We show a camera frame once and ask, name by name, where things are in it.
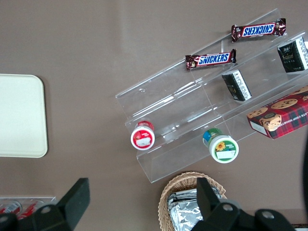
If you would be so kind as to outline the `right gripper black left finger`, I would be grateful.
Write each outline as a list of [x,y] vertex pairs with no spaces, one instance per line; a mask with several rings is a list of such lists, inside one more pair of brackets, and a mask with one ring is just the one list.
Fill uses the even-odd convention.
[[79,178],[56,203],[45,204],[19,220],[15,214],[1,214],[2,231],[73,231],[90,204],[88,178]]

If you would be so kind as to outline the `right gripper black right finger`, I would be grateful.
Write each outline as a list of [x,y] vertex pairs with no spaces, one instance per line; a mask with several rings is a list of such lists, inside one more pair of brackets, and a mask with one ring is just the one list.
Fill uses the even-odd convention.
[[205,178],[197,179],[197,203],[203,220],[193,231],[294,231],[279,212],[260,209],[249,215],[231,202],[221,202]]

